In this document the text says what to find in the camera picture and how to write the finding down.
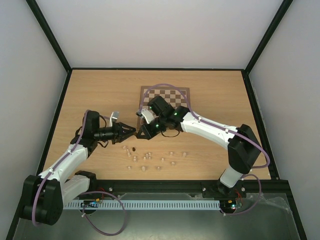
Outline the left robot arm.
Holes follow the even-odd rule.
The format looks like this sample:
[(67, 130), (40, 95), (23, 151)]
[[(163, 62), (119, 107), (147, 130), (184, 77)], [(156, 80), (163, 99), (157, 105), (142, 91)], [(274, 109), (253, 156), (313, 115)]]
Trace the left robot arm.
[(96, 175), (74, 170), (87, 160), (97, 146), (121, 143), (134, 135), (136, 128), (118, 122), (119, 113), (113, 112), (109, 121), (97, 111), (87, 110), (82, 125), (75, 131), (67, 150), (48, 169), (38, 175), (29, 175), (23, 183), (19, 217), (39, 224), (54, 225), (63, 208), (74, 198), (95, 188)]

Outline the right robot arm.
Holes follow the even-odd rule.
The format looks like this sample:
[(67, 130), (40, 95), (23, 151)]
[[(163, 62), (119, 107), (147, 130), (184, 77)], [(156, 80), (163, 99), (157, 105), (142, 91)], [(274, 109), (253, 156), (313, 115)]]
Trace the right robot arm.
[(235, 191), (236, 183), (250, 172), (263, 151), (248, 125), (221, 124), (197, 115), (189, 106), (174, 108), (161, 96), (151, 99), (147, 106), (136, 113), (143, 119), (136, 135), (138, 139), (150, 140), (167, 130), (176, 130), (203, 137), (227, 150), (228, 167), (217, 184), (218, 191), (224, 196)]

